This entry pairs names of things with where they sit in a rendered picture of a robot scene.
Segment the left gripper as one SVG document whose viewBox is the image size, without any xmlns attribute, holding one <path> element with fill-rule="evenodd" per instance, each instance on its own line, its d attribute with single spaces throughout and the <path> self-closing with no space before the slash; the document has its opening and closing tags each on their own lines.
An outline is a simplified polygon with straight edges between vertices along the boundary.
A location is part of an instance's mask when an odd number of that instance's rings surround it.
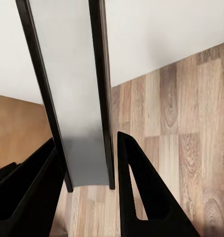
<svg viewBox="0 0 224 237">
<path fill-rule="evenodd" d="M 3 168 L 0 169 L 0 180 L 4 178 L 8 173 L 10 173 L 13 169 L 17 167 L 16 162 L 13 162 Z"/>
</svg>

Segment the hardback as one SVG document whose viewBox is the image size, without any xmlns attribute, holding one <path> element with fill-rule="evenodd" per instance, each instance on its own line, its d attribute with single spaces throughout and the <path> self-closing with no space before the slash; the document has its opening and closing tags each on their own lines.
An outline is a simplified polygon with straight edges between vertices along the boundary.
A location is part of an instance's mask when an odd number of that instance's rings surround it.
<svg viewBox="0 0 224 237">
<path fill-rule="evenodd" d="M 67 192 L 115 190 L 105 0 L 15 0 Z"/>
</svg>

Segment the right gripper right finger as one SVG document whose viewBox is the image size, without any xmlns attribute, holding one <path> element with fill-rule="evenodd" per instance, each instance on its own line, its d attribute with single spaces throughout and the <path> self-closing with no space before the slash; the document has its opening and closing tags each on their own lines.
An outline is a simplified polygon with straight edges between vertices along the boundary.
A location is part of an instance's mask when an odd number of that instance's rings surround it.
<svg viewBox="0 0 224 237">
<path fill-rule="evenodd" d="M 201 237 L 137 141 L 117 135 L 121 237 Z M 137 218 L 131 166 L 148 220 Z"/>
</svg>

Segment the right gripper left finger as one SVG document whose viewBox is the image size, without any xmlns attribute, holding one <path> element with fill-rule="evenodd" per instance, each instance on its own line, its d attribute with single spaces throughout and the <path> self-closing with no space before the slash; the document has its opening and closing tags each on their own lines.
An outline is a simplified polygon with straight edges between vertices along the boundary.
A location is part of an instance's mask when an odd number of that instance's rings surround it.
<svg viewBox="0 0 224 237">
<path fill-rule="evenodd" d="M 49 237 L 63 182 L 51 137 L 0 180 L 0 237 Z"/>
</svg>

